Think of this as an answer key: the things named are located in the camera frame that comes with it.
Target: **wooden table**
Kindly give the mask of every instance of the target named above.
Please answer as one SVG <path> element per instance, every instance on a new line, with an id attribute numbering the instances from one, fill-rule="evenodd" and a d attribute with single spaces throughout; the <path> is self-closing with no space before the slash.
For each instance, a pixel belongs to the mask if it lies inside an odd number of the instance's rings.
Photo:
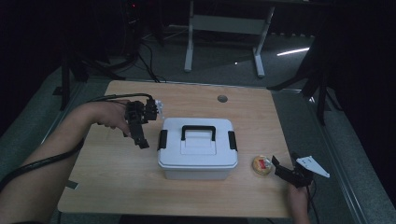
<path id="1" fill-rule="evenodd" d="M 168 118 L 229 119 L 236 135 L 238 165 L 226 180 L 168 180 L 158 165 L 163 120 L 143 125 L 150 148 L 140 149 L 120 130 L 92 125 L 59 210 L 66 213 L 206 217 L 289 217 L 287 183 L 251 168 L 257 155 L 275 155 L 291 168 L 290 155 L 271 92 L 243 87 L 112 81 L 106 94 L 144 92 L 161 100 Z M 218 101 L 219 95 L 228 98 Z M 144 97 L 134 97 L 146 103 Z"/>

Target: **black cable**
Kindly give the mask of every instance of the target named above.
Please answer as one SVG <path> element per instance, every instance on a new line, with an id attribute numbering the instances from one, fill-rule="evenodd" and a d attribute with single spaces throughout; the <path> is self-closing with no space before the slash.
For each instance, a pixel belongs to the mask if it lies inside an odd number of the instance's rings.
<path id="1" fill-rule="evenodd" d="M 3 188 L 13 179 L 15 179 L 16 177 L 26 174 L 28 172 L 31 172 L 33 170 L 36 170 L 38 168 L 41 168 L 43 166 L 46 165 L 50 165 L 52 163 L 55 163 L 57 161 L 61 161 L 64 159 L 67 159 L 71 156 L 73 156 L 74 154 L 76 154 L 77 152 L 79 152 L 82 148 L 82 146 L 84 145 L 84 139 L 82 139 L 78 145 L 76 145 L 75 148 L 73 148 L 72 150 L 65 152 L 63 154 L 57 155 L 57 156 L 53 156 L 53 157 L 49 157 L 40 161 L 34 161 L 32 163 L 29 163 L 27 165 L 24 165 L 20 168 L 15 169 L 14 171 L 12 171 L 11 173 L 9 173 L 8 175 L 6 175 L 0 182 L 0 192 L 3 190 Z"/>
<path id="2" fill-rule="evenodd" d="M 137 60 L 137 54 L 127 57 L 125 59 L 125 61 L 122 62 L 122 63 L 116 63 L 116 64 L 113 64 L 113 65 L 104 66 L 104 67 L 107 68 L 107 69 L 110 69 L 112 71 L 124 68 L 126 66 L 128 66 L 128 68 L 130 68 L 130 67 L 134 66 L 134 64 L 136 63 L 136 60 Z"/>
<path id="3" fill-rule="evenodd" d="M 76 55 L 85 63 L 88 64 L 90 67 L 98 70 L 99 72 L 101 72 L 103 75 L 110 77 L 111 79 L 114 80 L 125 80 L 126 77 L 120 77 L 117 74 L 113 73 L 112 71 L 110 71 L 109 69 L 103 67 L 101 64 L 99 64 L 96 61 L 91 60 L 89 57 L 85 56 L 84 54 L 80 53 L 80 52 L 76 52 Z"/>
<path id="4" fill-rule="evenodd" d="M 138 68 L 138 69 L 140 69 L 140 70 L 145 70 L 144 67 L 140 67 L 140 66 L 137 66 L 137 65 L 135 65 L 134 67 L 136 67 L 136 68 Z"/>
<path id="5" fill-rule="evenodd" d="M 128 67 L 125 67 L 125 68 L 122 69 L 122 70 L 116 71 L 116 74 L 123 73 L 123 72 L 125 72 L 126 70 L 128 70 L 128 69 L 130 69 L 130 68 L 132 68 L 132 67 L 134 67 L 134 66 L 135 66 L 135 64 L 134 64 L 134 63 L 131 63 Z"/>
<path id="6" fill-rule="evenodd" d="M 158 79 L 158 77 L 160 77 L 160 76 L 156 76 L 156 75 L 154 74 L 154 72 L 152 71 L 152 55 L 153 55 L 153 53 L 152 53 L 151 47 L 149 47 L 149 45 L 147 45 L 144 41 L 142 41 L 141 44 L 142 44 L 143 46 L 145 46 L 145 47 L 149 50 L 149 53 L 150 53 L 149 65 L 146 63 L 146 61 L 143 59 L 143 57 L 139 54 L 140 60 L 142 60 L 143 64 L 146 66 L 146 70 L 148 71 L 148 74 L 151 76 L 151 78 L 152 78 L 155 82 L 161 82 L 161 81 Z"/>
<path id="7" fill-rule="evenodd" d="M 123 95 L 113 94 L 113 95 L 105 95 L 105 96 L 99 96 L 99 97 L 93 98 L 93 99 L 89 100 L 87 103 L 114 100 L 114 99 L 125 98 L 125 97 L 136 97 L 136 96 L 146 96 L 150 100 L 153 99 L 152 96 L 147 93 L 133 93 L 133 94 L 123 94 Z"/>
<path id="8" fill-rule="evenodd" d="M 314 182 L 314 193 L 311 196 L 311 200 L 314 199 L 315 195 L 317 194 L 317 189 L 318 189 L 318 185 L 317 185 L 317 181 L 315 179 L 312 179 L 312 182 Z"/>
<path id="9" fill-rule="evenodd" d="M 62 221 L 62 212 L 58 211 L 58 224 L 61 224 Z"/>
<path id="10" fill-rule="evenodd" d="M 311 194 L 309 192 L 308 186 L 306 186 L 306 191 L 308 192 L 308 204 L 311 204 L 312 208 L 314 209 L 315 218 L 317 219 L 317 224 L 320 224 L 319 217 L 318 217 L 318 211 L 317 211 L 317 208 L 315 207 L 314 201 L 311 198 Z"/>

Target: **round hole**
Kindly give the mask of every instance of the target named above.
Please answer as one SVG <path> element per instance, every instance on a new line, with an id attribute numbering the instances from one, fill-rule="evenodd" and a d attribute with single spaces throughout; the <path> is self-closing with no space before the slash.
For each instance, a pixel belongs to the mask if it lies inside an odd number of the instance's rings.
<path id="1" fill-rule="evenodd" d="M 226 103 L 228 101 L 228 98 L 225 95 L 220 95 L 218 96 L 218 101 L 221 103 Z"/>

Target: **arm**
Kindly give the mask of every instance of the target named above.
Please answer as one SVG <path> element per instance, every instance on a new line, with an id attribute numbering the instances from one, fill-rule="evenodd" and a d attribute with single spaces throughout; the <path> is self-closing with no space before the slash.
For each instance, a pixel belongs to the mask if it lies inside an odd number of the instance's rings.
<path id="1" fill-rule="evenodd" d="M 102 123 L 112 129 L 117 127 L 130 135 L 124 113 L 125 105 L 111 102 L 87 103 L 77 107 L 23 165 L 72 150 L 94 123 Z M 0 193 L 0 223 L 48 222 L 76 158 L 77 155 L 74 155 L 12 180 Z"/>
<path id="2" fill-rule="evenodd" d="M 289 207 L 294 224 L 309 224 L 308 192 L 305 187 L 295 188 L 289 184 Z"/>

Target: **black handle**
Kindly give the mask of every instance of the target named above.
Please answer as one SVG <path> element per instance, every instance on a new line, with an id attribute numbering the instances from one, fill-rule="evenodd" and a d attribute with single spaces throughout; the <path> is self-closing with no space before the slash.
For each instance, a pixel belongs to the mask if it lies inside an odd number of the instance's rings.
<path id="1" fill-rule="evenodd" d="M 181 128 L 181 141 L 185 141 L 186 140 L 186 131 L 187 130 L 209 130 L 209 131 L 212 131 L 212 141 L 216 141 L 216 128 L 215 128 L 215 126 L 184 125 Z"/>

